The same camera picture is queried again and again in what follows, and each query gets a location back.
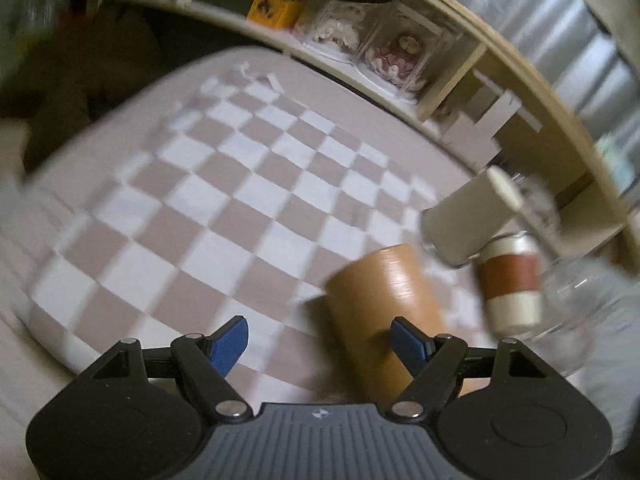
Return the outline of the brown bamboo cup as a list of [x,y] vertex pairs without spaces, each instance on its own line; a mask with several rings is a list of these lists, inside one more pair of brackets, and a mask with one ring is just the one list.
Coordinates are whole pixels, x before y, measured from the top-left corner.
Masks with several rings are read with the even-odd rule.
[[469,272],[419,259],[408,244],[370,252],[324,284],[326,305],[364,398],[387,405],[412,377],[390,348],[390,324],[403,316],[430,336],[486,342],[480,296]]

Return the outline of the cream cup with brown sleeve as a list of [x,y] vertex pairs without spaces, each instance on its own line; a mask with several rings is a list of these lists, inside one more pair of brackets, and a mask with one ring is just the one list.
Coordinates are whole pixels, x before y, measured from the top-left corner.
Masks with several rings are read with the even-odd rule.
[[495,335],[515,336],[541,323],[540,252],[529,232],[494,237],[478,254],[477,274]]

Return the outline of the cream cup upside down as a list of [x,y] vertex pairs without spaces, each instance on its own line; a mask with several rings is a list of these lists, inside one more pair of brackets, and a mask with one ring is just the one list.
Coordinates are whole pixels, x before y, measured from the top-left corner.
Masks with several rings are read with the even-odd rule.
[[501,168],[490,166],[435,206],[420,213],[423,247],[461,268],[523,208],[523,196]]

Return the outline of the clear glass decanter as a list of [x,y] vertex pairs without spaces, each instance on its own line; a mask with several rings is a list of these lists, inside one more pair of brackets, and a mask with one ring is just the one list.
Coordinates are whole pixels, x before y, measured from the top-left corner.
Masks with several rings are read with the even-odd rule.
[[541,253],[541,320],[518,338],[567,377],[584,368],[594,349],[584,262],[562,248],[561,216],[544,180],[517,174],[513,181],[524,200],[522,219]]

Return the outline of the checkered table cloth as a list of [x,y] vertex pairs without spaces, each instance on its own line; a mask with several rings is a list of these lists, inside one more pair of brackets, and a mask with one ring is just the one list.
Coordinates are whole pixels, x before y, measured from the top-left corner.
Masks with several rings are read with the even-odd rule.
[[344,401],[326,280],[418,246],[463,168],[280,54],[203,58],[114,110],[28,182],[1,181],[1,474],[30,479],[26,427],[122,337],[161,347],[232,315],[230,379],[253,405]]

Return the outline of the white wooden stand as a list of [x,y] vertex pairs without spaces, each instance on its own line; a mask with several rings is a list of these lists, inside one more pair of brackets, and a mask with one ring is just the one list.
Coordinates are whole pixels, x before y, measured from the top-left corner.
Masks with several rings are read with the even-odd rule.
[[542,129],[542,123],[516,93],[476,68],[458,82],[434,115],[445,148],[475,172],[500,153],[496,135],[513,117],[520,118],[533,132]]

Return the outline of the doll in pink dress case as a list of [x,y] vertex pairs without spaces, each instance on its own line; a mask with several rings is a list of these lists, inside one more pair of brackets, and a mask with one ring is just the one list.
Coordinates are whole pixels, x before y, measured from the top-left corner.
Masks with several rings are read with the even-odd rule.
[[358,72],[393,98],[414,102],[461,38],[445,15],[397,3],[358,52]]

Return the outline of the doll in white dress case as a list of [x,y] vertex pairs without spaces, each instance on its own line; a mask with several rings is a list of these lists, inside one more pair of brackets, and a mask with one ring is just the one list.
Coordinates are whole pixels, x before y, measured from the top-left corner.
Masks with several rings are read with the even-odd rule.
[[349,63],[385,10],[385,4],[308,0],[293,35],[305,48]]

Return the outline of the yellow box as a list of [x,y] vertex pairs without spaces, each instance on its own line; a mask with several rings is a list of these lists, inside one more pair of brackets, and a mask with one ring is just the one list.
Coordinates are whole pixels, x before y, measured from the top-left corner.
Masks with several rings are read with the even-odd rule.
[[292,29],[302,14],[305,0],[254,0],[247,21],[273,30]]

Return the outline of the wooden wall shelf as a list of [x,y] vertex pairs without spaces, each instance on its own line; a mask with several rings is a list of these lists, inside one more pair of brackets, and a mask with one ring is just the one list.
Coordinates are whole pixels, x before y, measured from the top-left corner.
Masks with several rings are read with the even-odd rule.
[[321,70],[470,169],[525,178],[523,220],[552,252],[638,268],[639,76],[586,0],[113,1]]

